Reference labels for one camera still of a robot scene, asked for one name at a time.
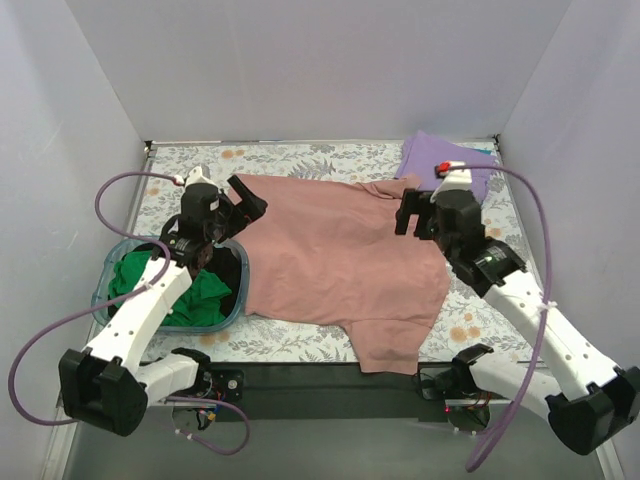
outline gray floor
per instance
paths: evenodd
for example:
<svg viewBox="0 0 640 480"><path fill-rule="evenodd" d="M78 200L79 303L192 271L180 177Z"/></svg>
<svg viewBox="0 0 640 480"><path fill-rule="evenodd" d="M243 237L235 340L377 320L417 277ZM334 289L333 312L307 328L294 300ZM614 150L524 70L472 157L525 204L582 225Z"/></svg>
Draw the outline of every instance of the gray floor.
<svg viewBox="0 0 640 480"><path fill-rule="evenodd" d="M256 421L247 448L220 457L173 435L166 429L170 422L169 408L157 407L128 438L79 425L65 479L458 479L468 475L464 462L475 441L422 429L409 419ZM217 424L206 436L231 447L242 428ZM494 454L469 478L604 477L595 455L573 454L544 422L521 410Z"/></svg>

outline purple cloth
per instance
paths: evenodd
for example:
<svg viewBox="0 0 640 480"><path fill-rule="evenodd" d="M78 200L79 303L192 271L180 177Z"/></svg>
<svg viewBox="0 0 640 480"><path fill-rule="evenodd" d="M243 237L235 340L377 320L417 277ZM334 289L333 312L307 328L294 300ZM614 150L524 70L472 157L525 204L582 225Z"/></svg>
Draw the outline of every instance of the purple cloth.
<svg viewBox="0 0 640 480"><path fill-rule="evenodd" d="M401 178L414 173L422 180L418 190L435 190L442 180L436 178L433 169L436 165L449 161L465 162L467 165L494 165L496 157L472 148L459 147L419 131L405 140L402 163L395 177ZM474 170L471 173L471 191L478 203L482 203L487 196L487 181L490 176L491 170Z"/></svg>

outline white wall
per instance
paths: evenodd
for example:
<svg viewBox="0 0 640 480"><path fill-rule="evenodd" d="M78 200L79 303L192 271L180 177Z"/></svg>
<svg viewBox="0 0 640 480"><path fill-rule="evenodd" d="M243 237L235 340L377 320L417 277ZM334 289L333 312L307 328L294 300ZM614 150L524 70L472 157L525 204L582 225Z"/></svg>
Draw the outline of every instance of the white wall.
<svg viewBox="0 0 640 480"><path fill-rule="evenodd" d="M554 297L621 366L640 365L640 4L574 0L502 136L505 163L539 188ZM514 191L538 264L537 213ZM616 437L640 478L640 425Z"/></svg>
<svg viewBox="0 0 640 480"><path fill-rule="evenodd" d="M570 0L67 0L143 139L501 132Z"/></svg>
<svg viewBox="0 0 640 480"><path fill-rule="evenodd" d="M114 235L92 212L99 185L139 168L142 148L64 0L0 0L0 372L37 330L86 307ZM132 184L105 212L123 224ZM36 345L18 393L52 418L57 360L88 320ZM0 392L0 477L39 478L50 428L24 421Z"/></svg>

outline black base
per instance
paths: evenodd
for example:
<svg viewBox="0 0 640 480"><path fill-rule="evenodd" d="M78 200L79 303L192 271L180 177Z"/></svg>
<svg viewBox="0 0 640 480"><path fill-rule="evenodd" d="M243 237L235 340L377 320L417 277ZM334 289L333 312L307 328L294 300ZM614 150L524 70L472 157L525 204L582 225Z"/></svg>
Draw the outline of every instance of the black base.
<svg viewBox="0 0 640 480"><path fill-rule="evenodd" d="M422 363L420 370L435 377L450 363ZM417 375L363 374L358 363L217 363L212 374L242 378L233 402L252 420L417 418L446 422L444 399L423 390ZM229 398L231 392L225 392ZM238 421L221 409L217 422Z"/></svg>

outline white backdrop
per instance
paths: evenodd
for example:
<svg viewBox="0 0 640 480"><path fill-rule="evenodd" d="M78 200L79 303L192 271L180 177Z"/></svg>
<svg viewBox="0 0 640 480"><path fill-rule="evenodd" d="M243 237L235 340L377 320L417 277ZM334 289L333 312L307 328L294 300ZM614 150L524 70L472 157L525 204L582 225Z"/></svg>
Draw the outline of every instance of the white backdrop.
<svg viewBox="0 0 640 480"><path fill-rule="evenodd" d="M67 0L145 140L502 131L570 0Z"/></svg>

